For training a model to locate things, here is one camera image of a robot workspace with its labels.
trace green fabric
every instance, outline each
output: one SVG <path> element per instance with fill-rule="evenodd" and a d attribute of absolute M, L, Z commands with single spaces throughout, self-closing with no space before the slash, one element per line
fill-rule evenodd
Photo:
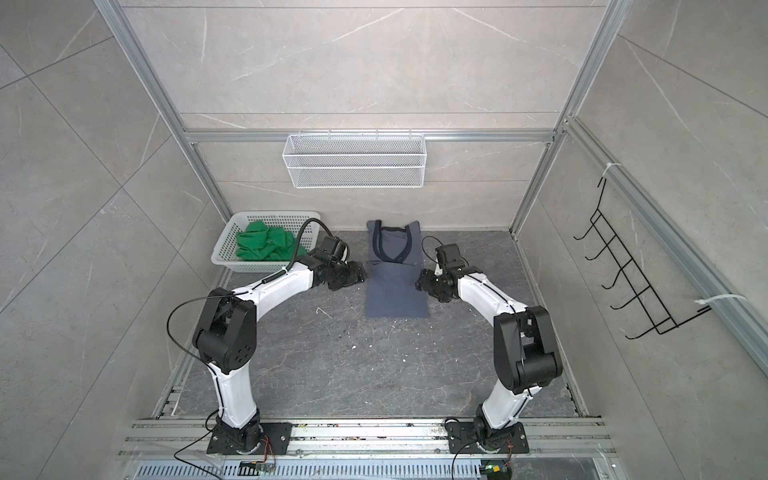
<path fill-rule="evenodd" d="M 263 221 L 251 222 L 237 234 L 237 255 L 247 262 L 287 262 L 293 255 L 293 233 L 282 227 L 268 227 Z M 299 253 L 306 249 L 299 245 Z"/>

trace white zip tie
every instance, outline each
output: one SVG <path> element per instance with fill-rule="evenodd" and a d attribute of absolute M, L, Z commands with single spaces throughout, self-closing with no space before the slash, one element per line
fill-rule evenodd
<path fill-rule="evenodd" d="M 611 167 L 613 167 L 614 165 L 619 165 L 619 166 L 621 166 L 621 164 L 612 164 L 611 162 L 608 162 L 608 163 L 606 163 L 606 164 L 605 164 L 605 170 L 603 170 L 603 174 L 602 174 L 602 176 L 603 176 L 603 177 L 605 177 L 605 174 L 606 174 L 606 173 L 608 173 L 608 169 L 609 169 L 609 168 L 611 168 Z"/>
<path fill-rule="evenodd" d="M 744 295 L 736 295 L 735 293 L 723 293 L 722 295 L 715 295 L 715 296 L 711 296 L 710 298 L 705 298 L 702 300 L 694 300 L 694 302 L 698 303 L 699 305 L 706 305 L 710 302 L 713 302 L 715 300 L 720 300 L 723 298 L 737 298 L 739 300 L 746 301 L 746 297 Z"/>

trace dark gray marble floor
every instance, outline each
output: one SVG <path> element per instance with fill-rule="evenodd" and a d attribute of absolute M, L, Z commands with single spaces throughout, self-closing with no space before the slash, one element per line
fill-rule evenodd
<path fill-rule="evenodd" d="M 432 232 L 458 243 L 462 255 L 513 298 L 533 304 L 531 287 L 508 233 Z M 366 232 L 341 232 L 350 259 L 366 257 Z M 427 251 L 433 255 L 434 247 Z M 426 266 L 432 263 L 427 260 Z M 234 273 L 228 288 L 257 274 Z M 367 319 L 366 285 L 337 292 L 319 286 L 259 321 L 250 366 L 262 416 L 472 416 L 496 380 L 492 328 L 470 305 L 429 298 L 428 319 Z M 175 415 L 217 407 L 210 374 L 195 362 Z M 525 416 L 575 416 L 563 378 L 542 389 Z"/>

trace wire mesh basket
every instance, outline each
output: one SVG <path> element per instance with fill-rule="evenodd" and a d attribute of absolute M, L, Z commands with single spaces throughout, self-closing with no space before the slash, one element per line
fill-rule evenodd
<path fill-rule="evenodd" d="M 237 252 L 237 234 L 244 232 L 248 224 L 261 220 L 268 227 L 282 227 L 293 233 L 299 234 L 299 228 L 308 218 L 320 218 L 317 212 L 290 212 L 290 211 L 263 211 L 263 212 L 238 212 L 230 218 L 223 232 L 216 242 L 214 252 L 210 255 L 210 261 L 215 265 L 224 265 L 226 268 L 238 273 L 264 272 L 272 273 L 280 270 L 288 262 L 247 262 L 241 260 Z M 312 250 L 317 243 L 319 225 L 310 223 L 304 229 L 304 234 L 299 244 Z"/>
<path fill-rule="evenodd" d="M 421 187 L 421 134 L 293 134 L 283 160 L 296 188 Z"/>

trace gray tile wall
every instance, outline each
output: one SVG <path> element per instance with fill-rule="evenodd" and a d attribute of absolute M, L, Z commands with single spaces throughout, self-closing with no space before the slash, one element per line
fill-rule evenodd
<path fill-rule="evenodd" d="M 768 422 L 760 399 L 768 380 L 715 314 L 662 336 L 626 338 L 649 328 L 647 317 L 637 301 L 611 308 L 631 298 L 629 286 L 623 278 L 610 290 L 601 286 L 617 267 L 607 252 L 586 261 L 603 245 L 594 231 L 574 239 L 589 228 L 600 174 L 566 140 L 520 236 L 589 413 L 606 418 L 631 478 L 764 477 Z M 671 314 L 694 314 L 696 290 L 610 185 L 601 205 Z M 607 235 L 604 224 L 598 228 Z M 630 278 L 644 286 L 636 271 Z M 660 305 L 643 298 L 661 320 Z"/>
<path fill-rule="evenodd" d="M 190 128 L 552 128 L 597 0 L 128 0 Z M 297 190 L 278 144 L 203 144 L 235 210 L 506 229 L 541 144 L 430 144 L 422 189 Z M 350 210 L 349 206 L 362 206 Z"/>
<path fill-rule="evenodd" d="M 49 3 L 0 6 L 0 478 L 107 478 L 223 222 L 93 3 Z"/>
<path fill-rule="evenodd" d="M 768 3 L 634 3 L 580 117 L 768 319 Z"/>

